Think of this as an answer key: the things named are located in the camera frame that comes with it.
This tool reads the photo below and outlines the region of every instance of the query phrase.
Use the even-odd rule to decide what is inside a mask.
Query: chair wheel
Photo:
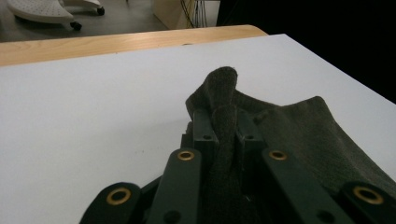
[[[70,26],[73,27],[74,30],[81,30],[82,25],[79,24],[77,21],[70,22]]]
[[[103,15],[105,15],[105,8],[104,7],[99,7],[97,9],[97,12],[98,12],[99,16],[103,16]]]

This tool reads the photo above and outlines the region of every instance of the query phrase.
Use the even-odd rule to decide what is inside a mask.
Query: wooden table edge
[[[252,25],[0,43],[0,66],[267,35]]]

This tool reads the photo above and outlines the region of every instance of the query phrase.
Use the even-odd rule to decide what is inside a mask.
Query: white tabletop
[[[78,223],[103,188],[161,175],[190,121],[185,100],[223,65],[263,101],[321,96],[396,179],[396,105],[269,35],[0,67],[0,223]]]

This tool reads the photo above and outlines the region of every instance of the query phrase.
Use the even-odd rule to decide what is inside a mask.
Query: gray fabric
[[[396,196],[394,181],[347,136],[322,98],[278,106],[237,91],[236,80],[233,68],[216,69],[186,101],[191,117],[199,108],[212,114],[219,139],[203,190],[205,224],[260,223],[257,211],[240,191],[233,164],[238,108],[253,118],[269,147],[293,153],[330,194],[346,182],[363,181]]]

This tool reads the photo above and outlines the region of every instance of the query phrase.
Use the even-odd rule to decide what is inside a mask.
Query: metal screw hole
[[[353,193],[367,203],[381,204],[384,202],[384,198],[379,193],[366,187],[357,186],[353,189]]]
[[[190,161],[194,158],[194,153],[191,151],[181,151],[177,154],[177,157],[182,161]]]
[[[283,151],[274,150],[274,151],[270,151],[270,157],[277,161],[283,161],[288,158],[288,155]]]
[[[126,188],[118,188],[111,191],[107,197],[106,201],[111,205],[119,205],[125,203],[131,198],[131,191]]]

